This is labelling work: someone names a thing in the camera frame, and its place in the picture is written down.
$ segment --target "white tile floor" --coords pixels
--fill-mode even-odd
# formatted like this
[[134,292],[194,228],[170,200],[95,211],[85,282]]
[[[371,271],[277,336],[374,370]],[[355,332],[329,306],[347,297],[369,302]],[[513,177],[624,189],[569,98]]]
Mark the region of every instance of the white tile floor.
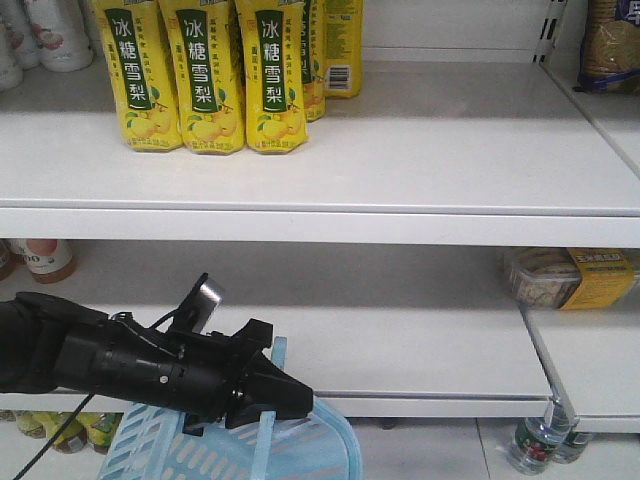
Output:
[[[377,420],[353,420],[366,480],[524,480],[507,463],[510,419],[404,419],[391,430]],[[10,480],[44,442],[0,423],[0,479]],[[85,449],[73,455],[49,452],[25,480],[93,480],[104,457]],[[579,461],[552,464],[540,480],[636,480],[640,478],[637,435],[597,437]]]

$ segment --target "white bottle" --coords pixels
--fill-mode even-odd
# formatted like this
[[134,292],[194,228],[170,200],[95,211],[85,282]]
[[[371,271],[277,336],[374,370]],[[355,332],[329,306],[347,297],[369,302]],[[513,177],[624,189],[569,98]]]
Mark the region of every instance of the white bottle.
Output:
[[97,57],[101,57],[103,55],[102,40],[100,39],[100,29],[98,28],[98,22],[96,22],[96,16],[93,13],[91,0],[79,0],[78,3],[80,4],[80,10],[84,18],[84,31],[87,32],[89,36],[93,53]]
[[20,0],[0,1],[0,15],[9,33],[11,48],[23,69],[38,66],[38,44]]
[[31,30],[40,44],[40,62],[53,72],[87,67],[93,50],[84,32],[77,0],[25,0]]
[[22,68],[11,49],[7,28],[0,16],[0,92],[20,85],[23,76]]

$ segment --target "water bottle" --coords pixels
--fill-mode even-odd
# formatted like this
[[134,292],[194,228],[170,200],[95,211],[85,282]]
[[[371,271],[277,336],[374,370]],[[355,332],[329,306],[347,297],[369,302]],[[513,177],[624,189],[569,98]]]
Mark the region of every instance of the water bottle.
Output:
[[23,75],[11,49],[7,28],[0,16],[0,92],[20,85]]
[[507,456],[509,463],[525,475],[542,473],[570,430],[564,408],[553,402],[544,417],[525,418],[518,423]]
[[27,14],[20,0],[0,1],[0,15],[4,18],[11,48],[20,66],[27,70],[38,66],[38,44],[33,38]]
[[556,463],[575,462],[593,437],[595,437],[593,433],[571,432],[556,450],[553,461]]
[[25,0],[31,30],[40,46],[40,62],[53,72],[87,67],[93,50],[84,31],[77,0]]

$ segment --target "yellow package label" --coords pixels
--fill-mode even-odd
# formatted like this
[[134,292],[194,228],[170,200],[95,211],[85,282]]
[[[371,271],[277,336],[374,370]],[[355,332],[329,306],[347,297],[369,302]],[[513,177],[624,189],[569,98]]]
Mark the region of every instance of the yellow package label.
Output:
[[353,97],[362,87],[363,0],[326,0],[325,95]]
[[307,139],[301,68],[304,0],[236,0],[247,88],[247,144],[286,153]]
[[138,151],[182,145],[171,53],[157,0],[93,0],[122,135]]
[[634,281],[634,271],[615,248],[569,248],[582,280],[561,310],[608,307],[622,297]]
[[324,0],[305,0],[302,17],[302,87],[308,122],[324,115]]
[[244,147],[244,89],[233,0],[159,0],[180,98],[182,139],[196,153]]

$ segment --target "basket handle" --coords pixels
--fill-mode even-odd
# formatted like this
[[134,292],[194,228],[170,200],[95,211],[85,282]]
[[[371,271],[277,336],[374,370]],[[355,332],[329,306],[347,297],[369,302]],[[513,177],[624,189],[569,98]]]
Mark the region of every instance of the basket handle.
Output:
[[[271,350],[271,361],[280,369],[284,369],[286,350],[287,339],[285,337],[276,337]],[[262,412],[260,415],[260,427],[258,429],[256,449],[253,454],[250,480],[265,480],[267,477],[267,465],[269,464],[271,437],[275,421],[276,412]]]

